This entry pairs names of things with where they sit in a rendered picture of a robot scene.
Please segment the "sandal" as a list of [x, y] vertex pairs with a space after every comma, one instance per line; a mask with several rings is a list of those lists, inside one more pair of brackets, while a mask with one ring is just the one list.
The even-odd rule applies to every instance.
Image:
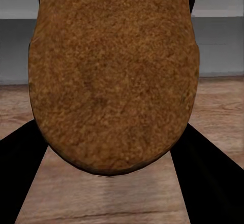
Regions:
[[28, 86], [43, 139], [93, 175], [126, 175], [164, 156], [197, 91], [195, 0], [39, 0]]

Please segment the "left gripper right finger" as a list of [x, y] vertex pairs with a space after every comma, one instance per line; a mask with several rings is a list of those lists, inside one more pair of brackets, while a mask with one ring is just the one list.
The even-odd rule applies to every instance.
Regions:
[[244, 169], [189, 123], [170, 151], [191, 224], [244, 224]]

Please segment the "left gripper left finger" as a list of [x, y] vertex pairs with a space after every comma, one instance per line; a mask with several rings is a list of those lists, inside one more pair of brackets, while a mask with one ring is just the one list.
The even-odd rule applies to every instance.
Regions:
[[14, 224], [48, 144], [35, 120], [0, 140], [0, 224]]

